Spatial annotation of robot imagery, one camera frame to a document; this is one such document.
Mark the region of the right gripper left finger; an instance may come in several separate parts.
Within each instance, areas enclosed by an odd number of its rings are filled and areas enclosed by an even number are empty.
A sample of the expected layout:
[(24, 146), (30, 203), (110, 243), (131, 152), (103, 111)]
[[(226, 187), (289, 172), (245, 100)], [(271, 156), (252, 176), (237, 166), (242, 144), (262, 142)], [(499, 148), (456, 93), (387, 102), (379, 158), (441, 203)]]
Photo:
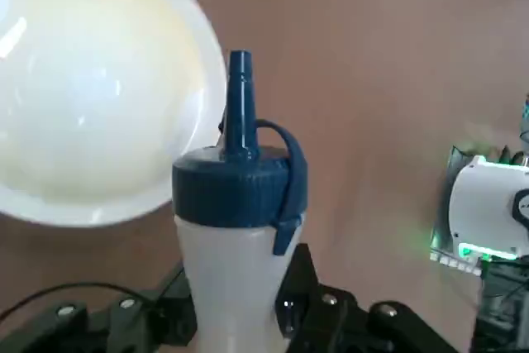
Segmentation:
[(161, 346), (187, 346), (197, 318), (182, 264), (153, 289), (135, 291), (104, 282), (59, 284), (35, 292), (1, 312), (14, 312), (46, 295), (66, 289), (100, 288), (121, 295), (90, 312), (80, 301), (64, 301), (27, 320), (1, 338), (2, 352), (156, 352)]

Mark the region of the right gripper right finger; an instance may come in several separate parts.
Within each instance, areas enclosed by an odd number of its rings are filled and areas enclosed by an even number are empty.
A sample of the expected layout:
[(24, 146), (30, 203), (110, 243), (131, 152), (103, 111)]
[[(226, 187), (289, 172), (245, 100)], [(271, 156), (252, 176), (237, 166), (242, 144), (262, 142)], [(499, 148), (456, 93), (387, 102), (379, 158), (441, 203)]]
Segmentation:
[(305, 243), (296, 246), (275, 302), (288, 352), (455, 352), (409, 306), (381, 301), (367, 310), (346, 290), (322, 284)]

